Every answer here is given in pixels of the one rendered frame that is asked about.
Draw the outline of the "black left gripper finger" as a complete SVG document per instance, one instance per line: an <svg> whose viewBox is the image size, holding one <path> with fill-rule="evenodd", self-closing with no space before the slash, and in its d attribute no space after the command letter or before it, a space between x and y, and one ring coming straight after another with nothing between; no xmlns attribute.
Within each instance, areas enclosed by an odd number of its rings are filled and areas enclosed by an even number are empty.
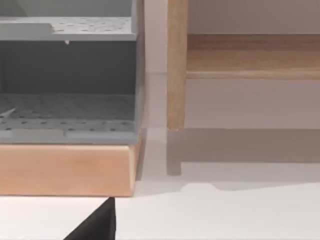
<svg viewBox="0 0 320 240"><path fill-rule="evenodd" d="M109 197L63 240L116 240L116 201Z"/></svg>

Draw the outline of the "pale wooden drawer front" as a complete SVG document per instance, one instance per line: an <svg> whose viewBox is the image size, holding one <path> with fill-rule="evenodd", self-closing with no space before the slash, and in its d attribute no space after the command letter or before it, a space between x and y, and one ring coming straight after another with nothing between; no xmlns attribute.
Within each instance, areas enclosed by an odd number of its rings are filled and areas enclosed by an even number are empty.
<svg viewBox="0 0 320 240"><path fill-rule="evenodd" d="M131 197L146 132L130 145L0 144L0 196Z"/></svg>

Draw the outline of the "grey pierced drawer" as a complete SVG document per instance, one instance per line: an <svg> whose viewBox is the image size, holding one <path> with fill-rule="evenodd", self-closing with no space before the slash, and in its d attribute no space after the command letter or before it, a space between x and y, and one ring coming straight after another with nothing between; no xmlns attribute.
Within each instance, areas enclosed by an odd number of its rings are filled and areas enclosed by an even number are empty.
<svg viewBox="0 0 320 240"><path fill-rule="evenodd" d="M133 145L145 0L0 0L0 144Z"/></svg>

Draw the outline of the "open wooden shelf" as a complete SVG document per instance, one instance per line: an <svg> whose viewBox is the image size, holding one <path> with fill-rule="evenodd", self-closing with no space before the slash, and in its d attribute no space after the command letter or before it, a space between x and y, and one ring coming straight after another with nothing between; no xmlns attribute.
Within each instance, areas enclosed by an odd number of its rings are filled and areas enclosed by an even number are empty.
<svg viewBox="0 0 320 240"><path fill-rule="evenodd" d="M167 127L182 130L186 81L320 80L320 34L188 32L189 0L167 4Z"/></svg>

